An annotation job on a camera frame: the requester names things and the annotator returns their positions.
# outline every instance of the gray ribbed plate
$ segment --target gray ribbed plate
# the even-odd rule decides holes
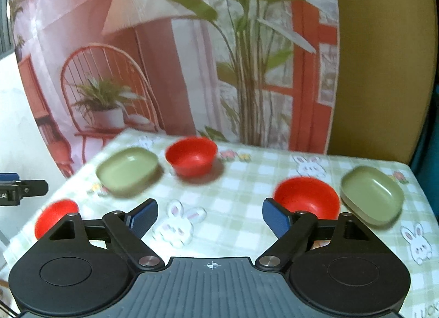
[[[27,313],[23,318],[36,317]],[[175,258],[141,274],[119,302],[90,318],[328,318],[300,301],[284,278],[247,258]]]

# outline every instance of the poster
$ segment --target poster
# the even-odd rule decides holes
[[[71,176],[127,127],[325,153],[337,0],[9,0],[32,114]]]

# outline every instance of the red bowl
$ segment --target red bowl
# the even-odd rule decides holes
[[[212,169],[218,146],[205,137],[187,137],[170,145],[165,158],[182,177],[203,176]]]
[[[340,212],[340,200],[335,190],[311,177],[294,177],[281,182],[273,199],[290,212],[308,211],[319,219],[337,219]]]
[[[63,199],[50,204],[43,210],[35,224],[35,237],[42,238],[60,219],[69,213],[79,213],[78,204],[73,200]]]

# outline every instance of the green bowl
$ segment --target green bowl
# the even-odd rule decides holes
[[[146,189],[158,166],[156,154],[142,147],[130,147],[102,162],[96,169],[96,176],[112,194],[129,197]]]
[[[357,216],[374,226],[394,221],[404,202],[399,185],[368,166],[357,167],[343,177],[340,197]]]

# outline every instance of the green and white gingham tablecloth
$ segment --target green and white gingham tablecloth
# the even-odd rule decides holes
[[[80,206],[84,219],[101,218],[112,210],[130,211],[144,200],[155,198],[159,204],[158,223],[167,217],[166,208],[171,200],[178,200],[184,210],[204,208],[204,221],[194,224],[192,241],[176,249],[169,243],[155,240],[150,230],[143,238],[165,262],[171,256],[183,257],[239,257],[249,256],[254,262],[270,247],[276,237],[262,219],[262,203],[271,196],[276,185],[291,176],[298,176],[294,156],[310,160],[310,154],[291,153],[231,143],[218,143],[225,152],[223,172],[208,183],[185,183],[172,172],[164,152],[175,137],[157,136],[135,130],[126,130],[110,142],[102,152],[70,178],[45,205],[63,198],[71,198]],[[96,166],[111,154],[129,146],[141,145],[155,152],[164,174],[145,192],[132,199],[115,199],[102,195],[96,178]],[[432,209],[409,167],[395,162],[317,156],[324,172],[320,179],[339,192],[341,178],[358,165],[369,165],[394,178],[405,194],[400,218],[386,230],[375,230],[380,239],[405,263],[411,274],[411,288],[400,311],[405,318],[439,317],[439,227]],[[25,225],[4,252],[12,267],[36,242],[34,225],[41,213]],[[341,211],[348,211],[342,204]],[[410,244],[401,234],[406,227],[412,233],[419,223],[423,236],[432,247],[431,258],[417,263],[412,258]]]

